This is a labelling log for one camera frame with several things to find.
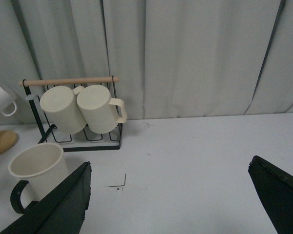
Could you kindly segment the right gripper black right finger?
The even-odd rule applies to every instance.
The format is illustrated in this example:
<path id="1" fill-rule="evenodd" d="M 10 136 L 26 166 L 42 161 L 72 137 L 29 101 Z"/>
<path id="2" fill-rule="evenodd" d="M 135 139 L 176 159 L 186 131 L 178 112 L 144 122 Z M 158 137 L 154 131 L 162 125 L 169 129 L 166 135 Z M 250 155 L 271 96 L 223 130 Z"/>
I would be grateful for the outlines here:
<path id="1" fill-rule="evenodd" d="M 277 233 L 293 234 L 293 176 L 259 156 L 248 172 Z"/>

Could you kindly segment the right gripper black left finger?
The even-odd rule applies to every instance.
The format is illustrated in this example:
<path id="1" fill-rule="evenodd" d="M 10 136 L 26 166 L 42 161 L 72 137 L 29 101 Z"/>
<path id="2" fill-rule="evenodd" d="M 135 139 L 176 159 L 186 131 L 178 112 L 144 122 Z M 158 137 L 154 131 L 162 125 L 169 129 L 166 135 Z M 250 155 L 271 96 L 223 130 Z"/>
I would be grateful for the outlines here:
<path id="1" fill-rule="evenodd" d="M 91 196 L 91 165 L 84 162 L 41 201 L 26 208 L 21 193 L 29 182 L 19 181 L 10 195 L 15 212 L 22 216 L 2 234 L 78 234 Z"/>

